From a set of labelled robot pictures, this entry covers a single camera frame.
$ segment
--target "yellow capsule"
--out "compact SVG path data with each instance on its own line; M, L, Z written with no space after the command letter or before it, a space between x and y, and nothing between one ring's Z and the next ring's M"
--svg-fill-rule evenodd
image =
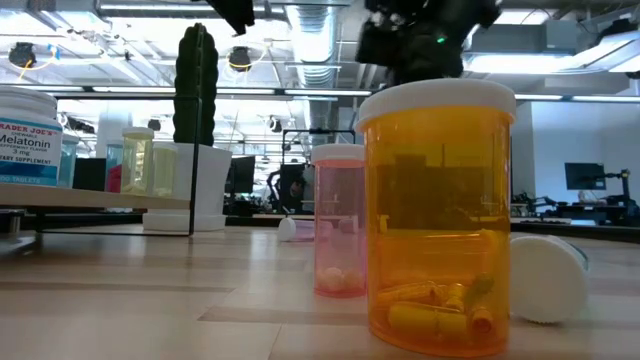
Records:
M466 290L467 289L462 284L451 284L447 287L447 296L449 298L452 298L452 297L463 298Z
M457 310L459 312L464 312L464 302L462 298L454 296L447 299L447 301L443 305L447 309Z
M394 286L378 293L378 306L388 306L397 301L424 302L429 305L442 303L442 291L433 281Z
M459 313L438 313L438 333L445 339L467 337L467 317Z
M438 313L432 308L410 302L398 302L389 308L391 328L409 336L435 336Z
M477 334L487 334L493 330L493 315L486 308L473 310L471 315L471 330Z

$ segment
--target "wooden table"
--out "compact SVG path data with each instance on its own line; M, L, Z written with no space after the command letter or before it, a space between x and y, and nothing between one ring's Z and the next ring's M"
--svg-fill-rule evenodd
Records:
M372 336L364 298L315 296L313 245L278 243L275 229L192 245L45 236L41 254L0 262L3 360L427 358ZM569 241L591 260L588 308L558 326L513 319L495 359L639 358L640 246Z

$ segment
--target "cactus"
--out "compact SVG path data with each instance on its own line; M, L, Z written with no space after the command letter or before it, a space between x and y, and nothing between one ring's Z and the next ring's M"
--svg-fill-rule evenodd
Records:
M175 115L173 125L176 143L193 143L196 121L200 121L202 145L213 145L213 116L216 111L215 99L218 81L218 52L213 37L200 23L187 29L180 41L176 60L176 96L198 96L202 99L202 116L197 117L193 101L174 100Z

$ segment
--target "trader joe's label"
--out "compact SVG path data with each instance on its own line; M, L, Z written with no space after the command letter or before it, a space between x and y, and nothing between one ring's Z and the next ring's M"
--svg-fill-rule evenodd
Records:
M56 186L62 127L0 117L0 182Z

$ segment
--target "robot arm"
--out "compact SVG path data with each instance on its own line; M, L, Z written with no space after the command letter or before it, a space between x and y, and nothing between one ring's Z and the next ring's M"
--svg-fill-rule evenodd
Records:
M386 66L392 86L460 77L465 39L501 14L496 0L365 0L365 7L376 15L363 25L356 60Z

